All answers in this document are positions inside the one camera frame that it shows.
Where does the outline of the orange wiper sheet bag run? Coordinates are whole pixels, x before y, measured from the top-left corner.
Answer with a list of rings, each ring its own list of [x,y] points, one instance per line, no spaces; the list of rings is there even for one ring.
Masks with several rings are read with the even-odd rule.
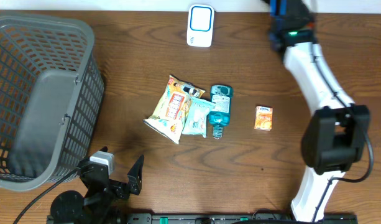
[[[154,112],[143,122],[175,144],[179,144],[191,106],[191,98],[201,98],[204,92],[203,89],[170,75],[165,92]]]

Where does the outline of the teal package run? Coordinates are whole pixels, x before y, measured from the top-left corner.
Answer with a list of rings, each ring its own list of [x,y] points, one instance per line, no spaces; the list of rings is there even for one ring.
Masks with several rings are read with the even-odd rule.
[[[182,134],[185,135],[202,135],[206,138],[207,116],[214,108],[214,103],[197,98],[191,98],[191,106],[183,128]]]

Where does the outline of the teal mouthwash bottle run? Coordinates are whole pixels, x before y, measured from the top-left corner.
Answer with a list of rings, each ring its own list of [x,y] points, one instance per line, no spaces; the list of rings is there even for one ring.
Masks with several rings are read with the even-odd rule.
[[[214,108],[209,112],[208,121],[213,126],[213,138],[221,139],[224,127],[228,126],[231,118],[231,101],[233,89],[226,85],[211,87],[211,102]]]

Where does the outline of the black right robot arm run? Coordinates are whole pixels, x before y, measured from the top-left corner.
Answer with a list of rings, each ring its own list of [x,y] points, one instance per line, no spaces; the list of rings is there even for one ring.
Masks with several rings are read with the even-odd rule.
[[[370,111],[343,90],[316,37],[316,17],[302,0],[266,0],[272,18],[269,39],[307,102],[310,122],[301,139],[306,164],[291,201],[298,223],[319,223],[338,182],[359,183],[373,170],[368,135]]]

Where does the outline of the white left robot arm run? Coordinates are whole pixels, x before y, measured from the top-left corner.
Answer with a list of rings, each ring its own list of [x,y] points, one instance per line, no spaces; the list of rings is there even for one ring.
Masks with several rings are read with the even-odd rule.
[[[127,223],[119,208],[113,207],[116,200],[127,200],[130,195],[139,195],[142,189],[141,155],[127,173],[127,182],[112,180],[114,155],[107,147],[79,162],[75,169],[87,188],[85,195],[68,190],[58,195],[50,207],[48,223]]]

